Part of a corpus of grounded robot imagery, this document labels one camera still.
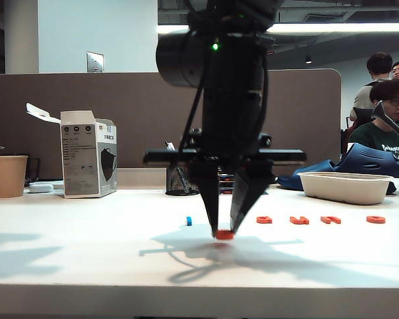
disposable cup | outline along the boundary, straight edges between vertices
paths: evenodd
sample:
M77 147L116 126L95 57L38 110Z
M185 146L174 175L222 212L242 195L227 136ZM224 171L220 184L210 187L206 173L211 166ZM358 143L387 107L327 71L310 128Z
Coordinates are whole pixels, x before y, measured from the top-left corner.
M26 155L0 156L0 197L18 197L24 192Z

white table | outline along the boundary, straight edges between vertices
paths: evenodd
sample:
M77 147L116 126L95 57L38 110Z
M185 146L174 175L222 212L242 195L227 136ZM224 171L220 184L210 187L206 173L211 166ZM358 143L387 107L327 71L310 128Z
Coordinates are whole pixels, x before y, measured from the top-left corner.
M310 225L290 223L301 215ZM273 185L226 242L199 195L0 199L0 318L13 315L399 319L399 192L359 206Z

cardboard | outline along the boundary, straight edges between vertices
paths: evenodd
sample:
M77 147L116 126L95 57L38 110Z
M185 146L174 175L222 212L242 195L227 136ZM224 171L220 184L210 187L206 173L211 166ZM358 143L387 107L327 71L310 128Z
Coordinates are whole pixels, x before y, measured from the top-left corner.
M27 103L27 113L60 124L65 198L102 197L117 189L116 126L90 110L61 112L61 119Z

wall plate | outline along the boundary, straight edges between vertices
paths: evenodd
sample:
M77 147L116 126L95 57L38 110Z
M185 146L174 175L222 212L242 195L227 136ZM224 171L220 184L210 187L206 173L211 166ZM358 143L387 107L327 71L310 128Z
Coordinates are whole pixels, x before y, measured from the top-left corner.
M87 53L87 72L104 72L104 55L94 52Z

ceiling light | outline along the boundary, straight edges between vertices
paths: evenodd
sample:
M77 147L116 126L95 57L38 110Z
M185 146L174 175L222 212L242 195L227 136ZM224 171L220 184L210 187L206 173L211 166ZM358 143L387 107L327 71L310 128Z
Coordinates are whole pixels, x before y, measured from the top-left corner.
M187 25L158 25L160 34L188 30ZM399 23L275 23L267 29L272 34L399 32Z
M166 33L173 31L186 31L188 29L189 27L187 25L157 25L157 33L161 35L165 35Z

